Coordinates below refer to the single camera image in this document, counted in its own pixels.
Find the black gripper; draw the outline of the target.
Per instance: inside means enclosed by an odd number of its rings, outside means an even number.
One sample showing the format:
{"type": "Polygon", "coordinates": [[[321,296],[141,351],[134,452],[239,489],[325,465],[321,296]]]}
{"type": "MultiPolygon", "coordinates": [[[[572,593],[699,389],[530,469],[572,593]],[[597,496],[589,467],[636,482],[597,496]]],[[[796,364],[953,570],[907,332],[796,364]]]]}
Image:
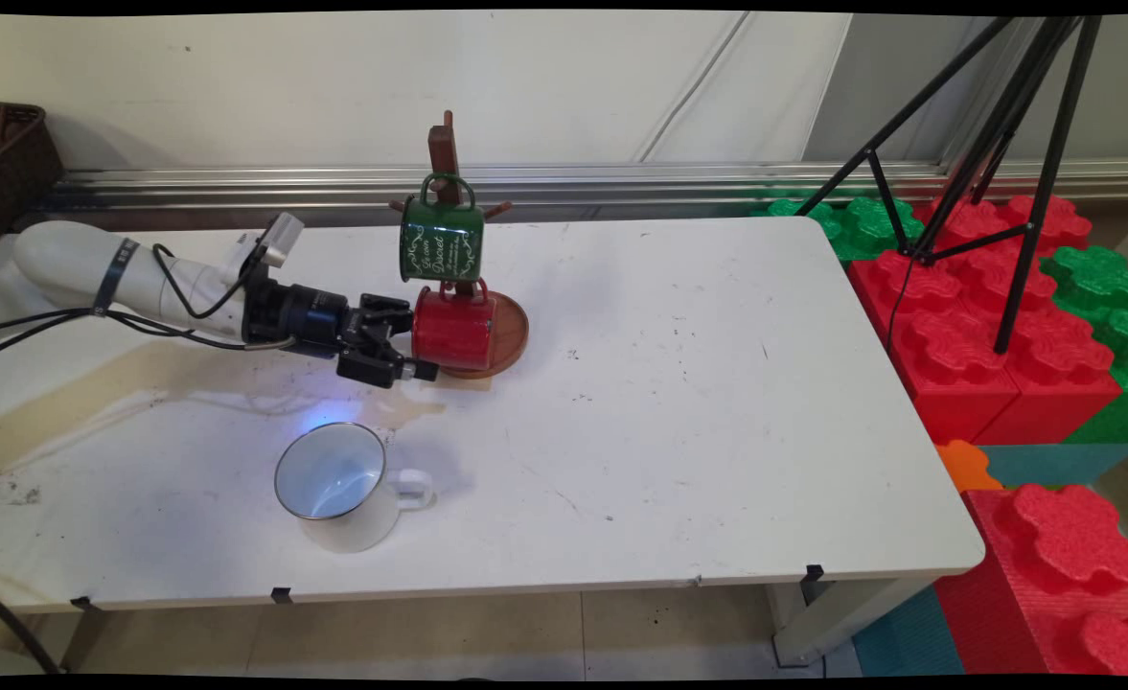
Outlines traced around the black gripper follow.
{"type": "Polygon", "coordinates": [[[362,327],[384,326],[393,334],[413,329],[409,302],[362,293],[356,306],[349,297],[317,288],[290,288],[271,278],[252,281],[244,290],[243,342],[279,344],[305,357],[337,357],[336,374],[382,389],[402,380],[437,381],[438,365],[405,356],[389,340],[361,340],[350,315],[360,309],[362,327]]]}

